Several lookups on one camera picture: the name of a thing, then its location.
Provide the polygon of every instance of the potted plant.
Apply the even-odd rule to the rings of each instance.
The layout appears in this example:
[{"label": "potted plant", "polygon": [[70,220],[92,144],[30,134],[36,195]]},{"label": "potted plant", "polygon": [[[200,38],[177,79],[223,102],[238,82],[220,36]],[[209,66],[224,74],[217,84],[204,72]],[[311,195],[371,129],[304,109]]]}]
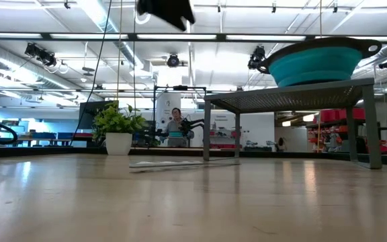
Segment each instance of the potted plant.
[{"label": "potted plant", "polygon": [[108,155],[127,155],[131,149],[132,134],[147,126],[141,115],[133,115],[128,105],[126,115],[119,112],[117,102],[107,104],[108,108],[98,111],[93,119],[93,140],[99,142],[105,137]]}]

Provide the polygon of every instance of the table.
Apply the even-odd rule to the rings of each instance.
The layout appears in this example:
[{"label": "table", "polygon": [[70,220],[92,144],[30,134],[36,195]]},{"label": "table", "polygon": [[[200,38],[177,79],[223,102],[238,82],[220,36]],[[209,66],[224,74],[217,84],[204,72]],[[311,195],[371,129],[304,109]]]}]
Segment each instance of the table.
[{"label": "table", "polygon": [[354,79],[207,95],[204,98],[204,152],[205,161],[210,160],[210,116],[212,104],[235,114],[235,157],[240,155],[240,115],[259,112],[280,112],[299,110],[318,110],[325,108],[345,108],[349,130],[349,153],[351,161],[357,162],[355,122],[353,106],[363,98],[367,139],[370,150],[370,169],[381,169],[382,158],[378,137],[376,105],[374,103],[374,79]]}]

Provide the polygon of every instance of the teal collapsible bowl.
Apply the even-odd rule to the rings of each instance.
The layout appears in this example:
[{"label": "teal collapsible bowl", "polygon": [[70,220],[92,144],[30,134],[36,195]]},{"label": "teal collapsible bowl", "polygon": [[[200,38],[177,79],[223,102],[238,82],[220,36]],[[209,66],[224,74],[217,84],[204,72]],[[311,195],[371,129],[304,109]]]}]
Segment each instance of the teal collapsible bowl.
[{"label": "teal collapsible bowl", "polygon": [[350,79],[361,59],[377,54],[377,40],[332,37],[285,47],[258,64],[279,87]]}]

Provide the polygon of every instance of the green leaves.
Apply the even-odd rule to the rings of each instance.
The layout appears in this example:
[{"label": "green leaves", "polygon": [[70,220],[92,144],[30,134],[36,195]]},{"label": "green leaves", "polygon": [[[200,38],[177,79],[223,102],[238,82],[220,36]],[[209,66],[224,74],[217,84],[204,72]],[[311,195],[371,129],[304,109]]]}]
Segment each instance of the green leaves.
[{"label": "green leaves", "polygon": [[108,132],[134,133],[148,126],[141,115],[134,116],[132,106],[128,105],[125,114],[119,113],[117,102],[107,104],[106,109],[98,112],[93,120],[93,139],[100,140]]}]

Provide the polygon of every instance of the bowl handle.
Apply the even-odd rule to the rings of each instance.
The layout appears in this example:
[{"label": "bowl handle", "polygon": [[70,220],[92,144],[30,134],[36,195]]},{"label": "bowl handle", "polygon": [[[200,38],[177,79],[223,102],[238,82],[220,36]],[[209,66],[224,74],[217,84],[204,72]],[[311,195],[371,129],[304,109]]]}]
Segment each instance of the bowl handle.
[{"label": "bowl handle", "polygon": [[262,74],[269,74],[269,71],[268,71],[268,62],[267,62],[267,59],[263,59],[263,61],[261,61],[257,66],[256,66],[256,69],[262,73]]},{"label": "bowl handle", "polygon": [[358,42],[361,46],[362,58],[374,56],[382,49],[382,43],[377,40],[358,40]]}]

